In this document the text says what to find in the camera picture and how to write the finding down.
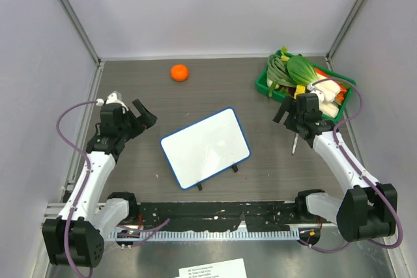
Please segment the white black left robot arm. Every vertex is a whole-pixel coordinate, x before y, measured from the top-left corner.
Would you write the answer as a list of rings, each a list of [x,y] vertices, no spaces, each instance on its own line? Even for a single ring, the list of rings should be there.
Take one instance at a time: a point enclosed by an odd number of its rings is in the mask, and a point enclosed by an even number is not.
[[[81,174],[57,217],[47,218],[42,226],[50,263],[73,270],[97,267],[105,239],[121,222],[132,225],[137,221],[139,206],[133,193],[112,193],[101,209],[98,201],[126,142],[157,121],[138,99],[132,102],[139,112],[135,116],[117,92],[93,103],[100,107],[100,122],[86,149],[76,149],[84,159]]]

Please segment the blue framed whiteboard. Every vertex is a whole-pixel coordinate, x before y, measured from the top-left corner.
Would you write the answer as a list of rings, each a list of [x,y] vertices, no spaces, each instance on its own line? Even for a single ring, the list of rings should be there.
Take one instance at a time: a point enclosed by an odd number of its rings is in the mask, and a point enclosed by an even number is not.
[[[160,146],[183,190],[232,168],[252,153],[232,107],[161,138]]]

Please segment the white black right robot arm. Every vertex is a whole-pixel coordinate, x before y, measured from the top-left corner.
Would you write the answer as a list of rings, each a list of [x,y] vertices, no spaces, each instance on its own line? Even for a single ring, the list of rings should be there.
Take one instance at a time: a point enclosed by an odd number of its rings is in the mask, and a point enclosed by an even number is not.
[[[299,221],[307,223],[316,216],[323,217],[337,225],[347,242],[393,235],[402,240],[397,190],[392,184],[380,183],[356,159],[337,125],[322,118],[316,94],[286,96],[273,121],[283,122],[325,160],[345,194],[339,200],[320,190],[304,192],[304,200],[294,207]]]

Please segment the white magenta marker pen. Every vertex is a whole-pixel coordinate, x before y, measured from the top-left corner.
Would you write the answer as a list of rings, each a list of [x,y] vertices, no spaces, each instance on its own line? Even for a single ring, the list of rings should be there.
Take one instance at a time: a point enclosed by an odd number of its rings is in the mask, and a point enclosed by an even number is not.
[[[296,150],[296,146],[297,146],[297,142],[298,142],[298,137],[299,134],[295,133],[294,139],[293,139],[293,145],[292,145],[292,149],[291,149],[291,155],[293,156],[295,154],[295,150]]]

